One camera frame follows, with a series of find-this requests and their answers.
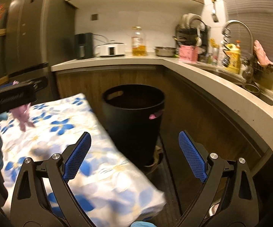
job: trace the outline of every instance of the trash can handle hole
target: trash can handle hole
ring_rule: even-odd
[[[122,94],[124,94],[124,92],[122,90],[113,92],[107,96],[107,100],[111,100],[115,97],[121,96]]]
[[[164,112],[164,109],[162,109],[162,110],[160,110],[160,111],[157,111],[157,112],[155,112],[155,113],[153,113],[153,114],[150,114],[150,115],[149,115],[149,119],[150,119],[150,120],[154,120],[154,119],[160,117],[160,116],[163,114],[163,112]]]

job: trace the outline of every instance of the yellow bottle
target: yellow bottle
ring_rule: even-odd
[[[135,26],[131,37],[131,48],[133,56],[146,56],[145,35],[140,26]]]
[[[241,48],[240,48],[240,42],[239,40],[236,41],[235,44],[227,44],[227,47],[230,49],[229,51],[226,51],[227,55],[230,57],[229,60],[229,66],[227,67],[227,70],[236,74],[239,74],[240,68],[241,68]]]

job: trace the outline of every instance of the pink box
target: pink box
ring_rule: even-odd
[[[198,58],[198,48],[195,46],[181,45],[179,48],[179,60],[188,63],[196,63]]]

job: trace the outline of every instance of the kitchen counter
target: kitchen counter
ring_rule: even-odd
[[[273,151],[273,106],[270,106],[240,88],[205,70],[180,62],[176,58],[157,56],[113,57],[71,60],[51,67],[52,71],[63,71],[95,66],[115,65],[163,65],[195,83],[238,114],[269,145]]]

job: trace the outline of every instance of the window blinds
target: window blinds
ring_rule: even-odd
[[[246,24],[254,40],[263,46],[268,58],[273,62],[273,0],[225,0],[228,20],[236,19]],[[232,25],[232,43],[241,41],[242,57],[250,53],[248,32],[240,25]]]

